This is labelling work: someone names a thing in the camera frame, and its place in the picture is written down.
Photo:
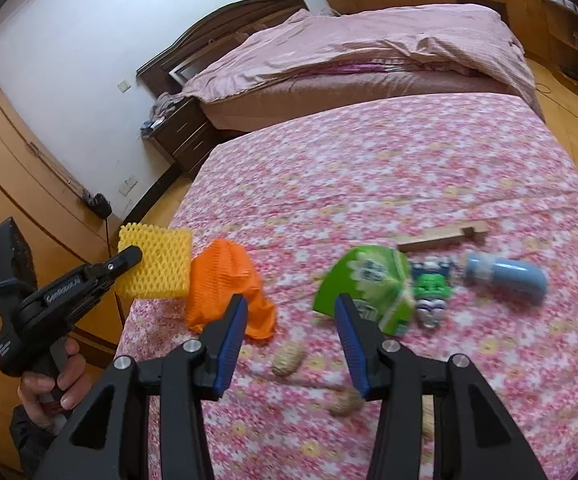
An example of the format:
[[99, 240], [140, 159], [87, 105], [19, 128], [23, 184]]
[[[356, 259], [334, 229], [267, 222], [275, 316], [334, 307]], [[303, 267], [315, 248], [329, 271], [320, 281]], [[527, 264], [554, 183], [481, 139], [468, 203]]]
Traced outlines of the person's left hand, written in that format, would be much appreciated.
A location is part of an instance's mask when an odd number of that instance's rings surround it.
[[18, 385], [18, 397], [25, 413], [35, 426], [42, 429], [48, 430], [52, 427], [52, 415], [42, 407], [41, 396], [58, 388], [62, 392], [61, 407], [65, 411], [71, 411], [84, 400], [94, 383], [86, 370], [87, 363], [80, 354], [78, 342], [71, 337], [66, 338], [64, 351], [68, 360], [57, 379], [35, 372], [25, 372]]

